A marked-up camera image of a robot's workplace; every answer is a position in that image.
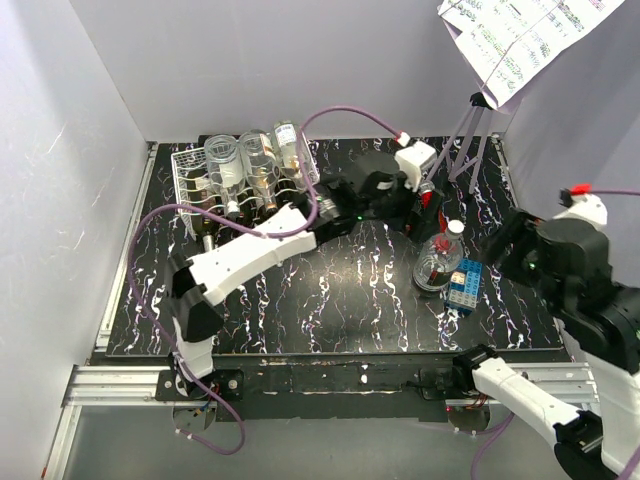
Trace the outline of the clear round glass bottle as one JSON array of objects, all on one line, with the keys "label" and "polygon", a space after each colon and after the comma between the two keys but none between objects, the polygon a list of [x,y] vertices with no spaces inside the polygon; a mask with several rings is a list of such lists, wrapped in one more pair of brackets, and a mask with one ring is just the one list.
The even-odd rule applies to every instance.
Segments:
[{"label": "clear round glass bottle", "polygon": [[306,137],[298,124],[289,120],[273,125],[272,139],[281,173],[299,185],[305,184],[301,168],[304,168],[312,185],[320,180],[320,174],[306,142]]}]

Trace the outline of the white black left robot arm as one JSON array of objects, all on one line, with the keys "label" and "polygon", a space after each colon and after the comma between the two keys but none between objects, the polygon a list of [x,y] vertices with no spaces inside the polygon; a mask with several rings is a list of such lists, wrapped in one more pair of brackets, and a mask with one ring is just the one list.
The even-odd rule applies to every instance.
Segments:
[{"label": "white black left robot arm", "polygon": [[212,338],[224,325],[214,308],[246,281],[349,234],[361,221],[379,220],[414,242],[434,234],[442,195],[425,186],[425,173],[436,157],[415,146],[361,155],[342,174],[322,178],[314,193],[295,194],[268,220],[226,244],[190,258],[171,256],[165,286],[180,390],[193,400],[211,392]]}]

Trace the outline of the clear bottle black cap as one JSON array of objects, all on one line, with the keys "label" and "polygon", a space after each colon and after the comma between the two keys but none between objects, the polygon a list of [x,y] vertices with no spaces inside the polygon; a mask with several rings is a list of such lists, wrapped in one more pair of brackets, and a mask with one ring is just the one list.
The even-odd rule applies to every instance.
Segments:
[{"label": "clear bottle black cap", "polygon": [[276,184],[278,172],[276,155],[266,132],[258,129],[242,134],[238,140],[246,179],[257,203],[267,214],[278,210]]}]

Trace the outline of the clear bottle white cap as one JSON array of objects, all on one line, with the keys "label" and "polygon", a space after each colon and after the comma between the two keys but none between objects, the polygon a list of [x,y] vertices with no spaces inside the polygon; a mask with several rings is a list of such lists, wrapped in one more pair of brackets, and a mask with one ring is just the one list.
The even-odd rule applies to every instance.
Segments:
[{"label": "clear bottle white cap", "polygon": [[224,205],[225,216],[237,221],[242,217],[240,195],[245,188],[245,172],[238,141],[231,135],[218,134],[204,145],[207,170],[214,191]]}]

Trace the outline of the dark green wine bottle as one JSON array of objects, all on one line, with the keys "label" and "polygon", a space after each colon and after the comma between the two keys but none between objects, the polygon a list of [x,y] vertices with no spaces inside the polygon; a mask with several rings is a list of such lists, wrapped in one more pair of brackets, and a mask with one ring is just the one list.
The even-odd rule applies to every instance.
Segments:
[{"label": "dark green wine bottle", "polygon": [[252,190],[247,192],[247,198],[244,200],[242,208],[247,222],[252,225],[260,224],[271,216],[265,207],[263,199],[256,196]]}]

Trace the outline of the small bottle white cap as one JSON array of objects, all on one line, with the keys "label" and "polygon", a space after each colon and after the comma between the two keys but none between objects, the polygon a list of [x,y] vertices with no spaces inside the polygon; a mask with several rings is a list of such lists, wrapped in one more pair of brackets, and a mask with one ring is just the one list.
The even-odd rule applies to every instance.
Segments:
[{"label": "small bottle white cap", "polygon": [[439,292],[449,284],[464,255],[464,229],[462,221],[450,220],[444,232],[424,243],[413,268],[413,281],[420,290]]}]

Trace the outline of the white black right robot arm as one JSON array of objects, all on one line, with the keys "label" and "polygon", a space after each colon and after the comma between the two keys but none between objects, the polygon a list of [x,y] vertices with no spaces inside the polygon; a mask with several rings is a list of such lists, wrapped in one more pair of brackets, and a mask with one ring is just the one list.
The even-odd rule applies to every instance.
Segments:
[{"label": "white black right robot arm", "polygon": [[608,212],[586,185],[560,193],[563,211],[544,220],[516,209],[485,239],[481,261],[532,288],[584,353],[597,412],[547,393],[478,345],[452,361],[454,389],[499,401],[545,439],[572,479],[639,476],[639,290],[612,278]]}]

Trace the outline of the olive green wine bottle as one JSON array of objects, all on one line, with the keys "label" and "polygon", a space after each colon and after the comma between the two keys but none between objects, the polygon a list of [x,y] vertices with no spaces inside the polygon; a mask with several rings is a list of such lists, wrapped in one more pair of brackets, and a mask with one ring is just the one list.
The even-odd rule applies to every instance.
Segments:
[{"label": "olive green wine bottle", "polygon": [[[188,174],[187,187],[188,198],[193,206],[219,213],[216,208],[218,198],[204,168],[193,170]],[[213,250],[215,248],[214,237],[217,235],[220,225],[201,214],[193,214],[192,227],[202,240],[204,251]]]}]

